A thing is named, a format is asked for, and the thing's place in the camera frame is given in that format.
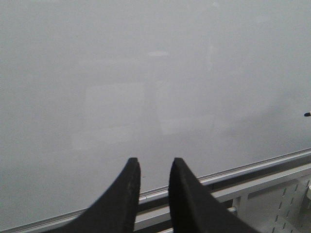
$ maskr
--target black rubber piece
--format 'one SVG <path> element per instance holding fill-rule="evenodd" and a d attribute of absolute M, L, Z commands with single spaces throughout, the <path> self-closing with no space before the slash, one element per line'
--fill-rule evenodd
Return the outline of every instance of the black rubber piece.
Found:
<path fill-rule="evenodd" d="M 226 210 L 181 158 L 171 168 L 169 204 L 174 233 L 259 233 Z"/>
<path fill-rule="evenodd" d="M 130 158 L 106 192 L 82 215 L 47 233 L 132 233 L 138 209 L 140 167 Z"/>

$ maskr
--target white surface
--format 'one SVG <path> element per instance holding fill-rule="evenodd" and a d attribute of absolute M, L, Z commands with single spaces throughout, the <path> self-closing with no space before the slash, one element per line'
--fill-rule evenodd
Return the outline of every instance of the white surface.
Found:
<path fill-rule="evenodd" d="M 311 147 L 309 1 L 0 2 L 0 230 L 89 206 L 139 158 L 197 176 Z"/>

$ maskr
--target whiteboard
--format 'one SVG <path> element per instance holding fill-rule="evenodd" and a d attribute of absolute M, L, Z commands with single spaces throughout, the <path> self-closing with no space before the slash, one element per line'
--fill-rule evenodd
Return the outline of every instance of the whiteboard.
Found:
<path fill-rule="evenodd" d="M 88 207 L 127 158 L 203 176 L 311 147 L 309 1 L 0 2 L 0 230 Z"/>

